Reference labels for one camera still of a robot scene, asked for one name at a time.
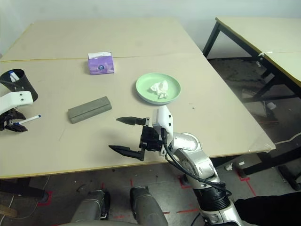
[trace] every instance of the tissue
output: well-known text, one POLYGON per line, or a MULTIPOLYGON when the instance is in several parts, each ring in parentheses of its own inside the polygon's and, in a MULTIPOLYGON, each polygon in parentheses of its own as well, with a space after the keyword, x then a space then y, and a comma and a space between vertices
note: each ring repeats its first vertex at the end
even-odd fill
POLYGON ((150 89, 159 96, 159 99, 167 98, 168 83, 166 80, 153 84, 150 89))
POLYGON ((112 53, 88 53, 88 67, 91 75, 114 73, 112 53))

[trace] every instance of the cable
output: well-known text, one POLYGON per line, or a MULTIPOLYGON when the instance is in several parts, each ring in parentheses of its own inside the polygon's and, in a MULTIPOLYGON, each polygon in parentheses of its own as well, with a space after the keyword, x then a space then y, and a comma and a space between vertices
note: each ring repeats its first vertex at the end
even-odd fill
POLYGON ((190 226, 193 226, 194 222, 197 220, 197 218, 198 218, 200 215, 201 215, 201 213, 198 213, 198 214, 196 215, 196 217, 193 219, 193 221, 192 221, 192 223, 191 223, 190 226))
POLYGON ((227 196, 232 195, 232 193, 231 193, 229 190, 220 187, 220 186, 224 186, 224 185, 225 185, 224 183, 221 183, 221 182, 212 182, 212 181, 209 181, 209 180, 205 180, 205 179, 202 179, 202 178, 200 178, 200 177, 198 177, 198 176, 196 176, 196 175, 190 173, 188 170, 186 170, 186 169, 185 169, 185 168, 184 168, 184 167, 183 167, 183 166, 175 159, 175 157, 173 156, 173 154, 171 154, 169 148, 167 147, 167 144, 164 143, 163 145, 164 145, 164 148, 165 148, 167 154, 168 154, 169 157, 173 160, 173 163, 171 163, 171 161, 168 161, 168 162, 171 163, 173 166, 175 166, 177 169, 179 169, 179 170, 182 171, 183 173, 187 174, 188 176, 192 177, 193 179, 195 179, 195 180, 197 180, 197 181, 199 181, 199 182, 201 182, 201 183, 210 185, 210 186, 212 186, 212 187, 215 187, 215 188, 217 188, 217 189, 219 189, 219 190, 222 190, 222 191, 226 192, 227 196))
MULTIPOLYGON (((46 180, 46 182, 45 182, 45 184, 44 184, 42 190, 45 189, 46 185, 48 184, 49 179, 50 179, 50 176, 48 176, 48 178, 47 178, 47 180, 46 180)), ((13 197, 12 197, 12 200, 11 200, 11 202, 10 202, 9 207, 10 207, 11 204, 13 203, 13 200, 14 200, 14 195, 13 195, 13 197)), ((30 217, 30 216, 36 211, 37 206, 38 206, 38 203, 39 203, 39 201, 37 201, 36 205, 34 206, 33 210, 31 211, 31 213, 28 214, 28 215, 26 215, 26 216, 24 216, 24 217, 20 217, 20 218, 14 218, 14 217, 10 217, 10 216, 7 216, 7 217, 8 217, 8 218, 12 218, 12 219, 25 219, 25 218, 28 218, 28 217, 30 217)), ((2 217, 2 219, 1 219, 1 221, 0 221, 0 226, 1 226, 1 223, 2 223, 2 221, 3 221, 3 219, 4 219, 4 217, 5 217, 5 215, 2 217)))
POLYGON ((288 140, 276 142, 274 145, 279 145, 279 144, 291 142, 291 141, 294 140, 297 136, 300 136, 300 135, 301 135, 301 132, 295 134, 294 136, 292 136, 292 137, 291 137, 290 139, 288 139, 288 140))
POLYGON ((169 162, 170 164, 172 164, 173 166, 175 166, 177 169, 179 169, 179 170, 182 171, 183 173, 187 174, 188 176, 192 177, 193 179, 195 179, 195 180, 197 180, 197 181, 199 181, 199 182, 201 182, 201 183, 204 183, 204 184, 210 185, 210 186, 212 186, 212 187, 215 187, 215 188, 217 188, 217 189, 219 189, 219 190, 222 190, 222 191, 224 191, 224 192, 227 194, 227 196, 232 195, 232 193, 231 193, 229 190, 227 190, 227 189, 221 187, 221 186, 225 186, 225 183, 222 183, 222 182, 212 182, 212 181, 209 181, 209 180, 205 180, 205 179, 202 179, 202 178, 200 178, 200 177, 198 177, 198 176, 196 176, 196 175, 190 173, 188 170, 186 170, 186 169, 185 169, 185 168, 184 168, 184 167, 183 167, 183 166, 175 159, 175 157, 174 157, 173 154, 171 153, 170 149, 168 148, 167 143, 166 143, 166 140, 167 140, 167 131, 166 131, 165 128, 161 128, 161 137, 162 137, 162 143, 163 143, 163 146, 164 146, 164 148, 165 148, 165 150, 166 150, 166 153, 167 153, 167 154, 169 155, 169 157, 173 160, 173 163, 171 163, 171 161, 168 160, 168 162, 169 162))

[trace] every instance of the crumpled tissue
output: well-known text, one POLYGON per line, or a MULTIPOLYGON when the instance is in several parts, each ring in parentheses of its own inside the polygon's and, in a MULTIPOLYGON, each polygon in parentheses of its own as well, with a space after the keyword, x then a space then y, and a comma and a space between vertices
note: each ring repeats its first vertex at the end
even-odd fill
POLYGON ((166 80, 162 82, 157 82, 153 84, 150 89, 154 91, 158 96, 159 99, 167 98, 167 91, 168 91, 168 83, 166 80))

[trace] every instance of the white wall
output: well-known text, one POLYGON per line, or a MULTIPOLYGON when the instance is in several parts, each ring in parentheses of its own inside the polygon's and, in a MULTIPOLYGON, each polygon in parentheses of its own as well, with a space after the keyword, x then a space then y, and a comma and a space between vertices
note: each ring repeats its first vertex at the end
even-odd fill
MULTIPOLYGON (((173 16, 203 49, 216 16, 301 17, 301 0, 0 0, 0 52, 36 20, 173 16)), ((210 57, 246 56, 219 35, 210 57)))

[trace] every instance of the beige tabletop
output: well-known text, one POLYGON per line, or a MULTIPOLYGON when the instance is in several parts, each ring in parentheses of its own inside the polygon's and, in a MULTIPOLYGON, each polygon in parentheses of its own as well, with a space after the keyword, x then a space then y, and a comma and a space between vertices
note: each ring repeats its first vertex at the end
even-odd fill
POLYGON ((196 135, 209 156, 275 148, 198 49, 195 53, 114 58, 114 74, 94 76, 88 73, 86 59, 11 61, 0 66, 3 72, 24 69, 39 98, 19 111, 26 117, 42 115, 26 124, 27 132, 0 133, 0 178, 164 162, 154 152, 146 152, 141 162, 108 147, 138 150, 142 127, 125 125, 116 118, 152 116, 157 106, 142 101, 135 90, 136 80, 149 72, 166 73, 179 81, 182 92, 168 104, 174 130, 196 135), (103 96, 111 101, 112 110, 76 124, 68 121, 69 108, 103 96))
POLYGON ((113 57, 198 53, 196 44, 173 18, 37 21, 1 61, 86 58, 107 51, 113 57))
POLYGON ((216 20, 301 86, 301 18, 228 17, 216 20))
POLYGON ((301 18, 219 16, 216 20, 258 52, 301 52, 301 18))

